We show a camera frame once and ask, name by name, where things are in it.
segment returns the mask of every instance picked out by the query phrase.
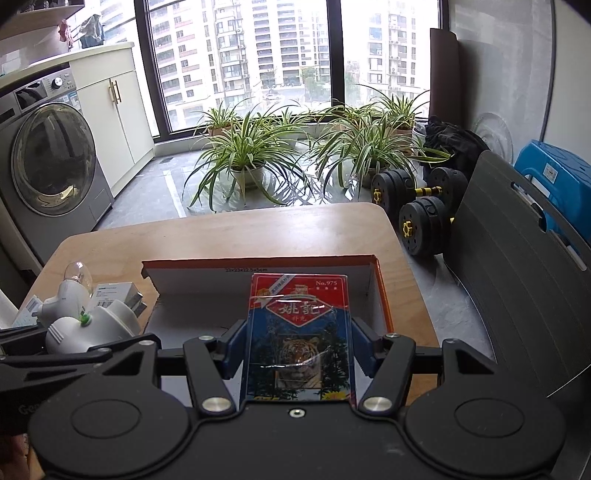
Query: playing card box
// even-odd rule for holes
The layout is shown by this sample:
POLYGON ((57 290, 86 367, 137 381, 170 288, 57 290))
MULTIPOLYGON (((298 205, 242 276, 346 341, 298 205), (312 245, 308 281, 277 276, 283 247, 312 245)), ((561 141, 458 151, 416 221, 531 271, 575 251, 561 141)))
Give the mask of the playing card box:
POLYGON ((252 276, 241 397, 355 400, 346 275, 252 276))

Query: label sticker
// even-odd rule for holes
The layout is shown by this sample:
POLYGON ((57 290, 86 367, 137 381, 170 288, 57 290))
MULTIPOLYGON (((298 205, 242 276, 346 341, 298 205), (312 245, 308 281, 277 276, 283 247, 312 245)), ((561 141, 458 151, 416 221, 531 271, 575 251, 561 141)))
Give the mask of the label sticker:
POLYGON ((557 176, 558 176, 558 170, 556 170, 552 165, 547 163, 546 166, 544 167, 544 177, 546 177, 549 181, 554 183, 556 181, 557 176))

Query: black bag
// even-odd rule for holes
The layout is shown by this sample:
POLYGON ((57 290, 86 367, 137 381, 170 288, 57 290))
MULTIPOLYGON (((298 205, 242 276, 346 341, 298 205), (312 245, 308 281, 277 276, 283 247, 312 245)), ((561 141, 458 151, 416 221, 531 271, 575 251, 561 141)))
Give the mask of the black bag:
POLYGON ((445 150, 454 154, 449 160, 423 165, 423 179, 426 181, 431 169, 435 167, 447 167, 460 170, 468 180, 472 177, 478 157, 485 150, 490 150, 484 141, 474 132, 465 130, 454 124, 448 124, 436 116, 429 117, 426 125, 425 147, 445 150))

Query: cardboard box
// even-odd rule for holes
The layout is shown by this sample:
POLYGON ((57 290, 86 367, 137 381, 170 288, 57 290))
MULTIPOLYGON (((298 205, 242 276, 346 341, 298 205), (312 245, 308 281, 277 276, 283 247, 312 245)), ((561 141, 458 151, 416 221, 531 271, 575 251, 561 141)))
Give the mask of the cardboard box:
MULTIPOLYGON (((246 319, 253 273, 346 275, 351 316, 363 319, 379 335, 394 331, 373 255, 146 261, 142 275, 151 279, 159 297, 145 331, 158 335, 163 348, 179 348, 201 335, 222 335, 237 320, 246 319)), ((242 368, 226 381, 236 401, 241 374, 242 368)), ((357 362, 355 379, 361 398, 370 380, 357 362)), ((191 404, 184 377, 163 378, 163 389, 191 404)))

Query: dumbbell handle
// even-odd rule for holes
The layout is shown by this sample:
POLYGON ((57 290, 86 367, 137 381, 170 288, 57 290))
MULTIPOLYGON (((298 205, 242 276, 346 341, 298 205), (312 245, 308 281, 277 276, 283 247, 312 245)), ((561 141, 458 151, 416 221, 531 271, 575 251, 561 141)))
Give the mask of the dumbbell handle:
POLYGON ((415 189, 414 190, 417 194, 417 197, 429 197, 429 196, 437 196, 443 193, 442 187, 425 187, 422 189, 415 189))

